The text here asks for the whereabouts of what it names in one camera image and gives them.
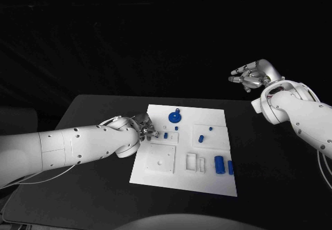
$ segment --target blue part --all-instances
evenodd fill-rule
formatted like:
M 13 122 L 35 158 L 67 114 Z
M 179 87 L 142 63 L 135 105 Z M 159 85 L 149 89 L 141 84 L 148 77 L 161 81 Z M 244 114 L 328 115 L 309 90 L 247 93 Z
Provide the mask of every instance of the blue part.
M 200 136 L 200 143 L 203 143 L 204 135 Z
M 168 116 L 168 119 L 172 123 L 178 123 L 182 120 L 181 110 L 177 109 Z
M 216 156 L 216 172 L 217 174 L 224 174 L 226 173 L 226 165 L 224 165 L 224 157 L 223 156 Z
M 233 161 L 229 161 L 229 171 L 230 171 L 230 175 L 234 175 L 234 171 L 233 171 Z

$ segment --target peg board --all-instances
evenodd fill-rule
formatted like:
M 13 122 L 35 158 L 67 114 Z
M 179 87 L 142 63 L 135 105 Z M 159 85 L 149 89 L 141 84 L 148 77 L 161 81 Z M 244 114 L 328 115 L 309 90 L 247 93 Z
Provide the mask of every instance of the peg board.
M 182 120 L 172 123 L 168 116 L 177 108 Z M 161 136 L 141 143 L 130 183 L 237 196 L 234 175 L 229 174 L 227 162 L 233 159 L 224 110 L 151 104 L 148 114 Z M 197 155 L 195 172 L 187 170 L 188 153 Z M 224 157 L 226 174 L 216 173 L 216 156 Z

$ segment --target white robotic arm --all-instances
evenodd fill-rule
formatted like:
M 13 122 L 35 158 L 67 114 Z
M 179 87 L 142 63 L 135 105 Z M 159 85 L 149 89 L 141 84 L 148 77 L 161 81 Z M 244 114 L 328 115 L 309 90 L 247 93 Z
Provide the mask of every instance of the white robotic arm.
M 231 72 L 242 77 L 229 77 L 243 83 L 247 92 L 266 86 L 262 97 L 252 102 L 257 113 L 263 113 L 272 124 L 291 121 L 298 136 L 332 158 L 332 107 L 320 102 L 304 83 L 285 80 L 270 62 L 265 59 Z
M 97 126 L 0 136 L 0 188 L 21 177 L 100 160 L 115 152 L 129 157 L 146 136 L 159 136 L 148 114 L 117 116 Z

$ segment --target dark curtain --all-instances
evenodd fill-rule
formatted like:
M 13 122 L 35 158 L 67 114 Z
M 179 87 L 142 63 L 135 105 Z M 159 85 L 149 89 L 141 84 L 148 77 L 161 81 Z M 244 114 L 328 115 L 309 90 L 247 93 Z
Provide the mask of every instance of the dark curtain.
M 288 80 L 328 96 L 325 5 L 3 4 L 0 100 L 60 119 L 80 94 L 255 100 L 231 71 L 268 59 Z

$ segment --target black table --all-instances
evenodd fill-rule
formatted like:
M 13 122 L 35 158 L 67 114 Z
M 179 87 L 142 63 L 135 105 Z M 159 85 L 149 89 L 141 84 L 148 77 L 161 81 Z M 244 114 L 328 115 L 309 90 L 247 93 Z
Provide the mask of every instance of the black table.
M 273 125 L 250 101 L 80 95 L 57 129 L 132 117 L 149 104 L 226 110 L 239 197 L 130 184 L 136 154 L 77 165 L 54 180 L 21 185 L 5 220 L 83 230 L 115 229 L 161 214 L 188 213 L 239 220 L 266 229 L 331 228 L 332 192 L 317 150 L 289 122 Z M 45 171 L 29 182 L 68 169 Z

